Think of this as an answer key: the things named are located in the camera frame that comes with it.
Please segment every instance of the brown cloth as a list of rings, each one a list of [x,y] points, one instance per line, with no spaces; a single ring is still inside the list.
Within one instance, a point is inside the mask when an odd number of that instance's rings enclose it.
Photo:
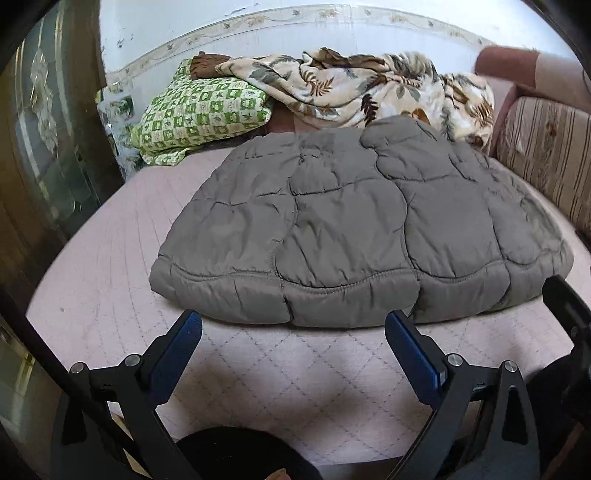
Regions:
[[[218,73],[215,67],[228,60],[230,60],[230,57],[227,55],[200,51],[199,55],[194,56],[191,60],[191,66],[189,67],[191,80],[225,77],[226,75]]]

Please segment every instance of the pillow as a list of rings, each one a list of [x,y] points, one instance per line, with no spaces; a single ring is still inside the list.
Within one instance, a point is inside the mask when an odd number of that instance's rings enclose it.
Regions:
[[[148,106],[132,131],[132,144],[148,165],[176,165],[186,152],[213,140],[265,125],[272,99],[236,77],[191,80],[183,60],[173,81]]]
[[[521,97],[497,146],[503,165],[546,195],[591,240],[591,116],[562,103]]]

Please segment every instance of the dark round object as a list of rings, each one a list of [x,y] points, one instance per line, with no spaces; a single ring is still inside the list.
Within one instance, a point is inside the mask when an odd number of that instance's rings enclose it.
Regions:
[[[203,480],[265,480],[281,468],[291,480],[322,480],[286,442],[258,430],[214,427],[186,436],[177,447]]]

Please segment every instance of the metal pin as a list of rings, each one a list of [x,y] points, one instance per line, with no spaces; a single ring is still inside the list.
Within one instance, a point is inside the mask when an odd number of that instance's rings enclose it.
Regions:
[[[513,360],[507,360],[505,363],[505,368],[511,372],[512,374],[517,372],[518,368],[517,368],[517,364],[513,361]]]
[[[459,367],[462,363],[464,363],[464,359],[457,353],[450,353],[447,356],[447,363],[453,365],[454,367]]]
[[[124,363],[128,367],[135,367],[139,363],[140,359],[141,358],[139,355],[132,353],[131,355],[125,357]]]
[[[84,366],[85,365],[82,362],[76,362],[70,368],[70,372],[72,372],[73,374],[79,374],[80,372],[82,372],[84,370]]]

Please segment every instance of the blue clamp pad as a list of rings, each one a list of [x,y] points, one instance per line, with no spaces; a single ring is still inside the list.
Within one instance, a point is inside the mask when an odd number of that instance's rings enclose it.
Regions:
[[[201,315],[185,310],[168,333],[156,338],[146,350],[142,377],[154,408],[173,394],[202,333]]]
[[[443,400],[447,380],[445,355],[431,337],[421,335],[402,312],[390,312],[385,322],[386,340],[404,370],[419,401],[434,410]]]

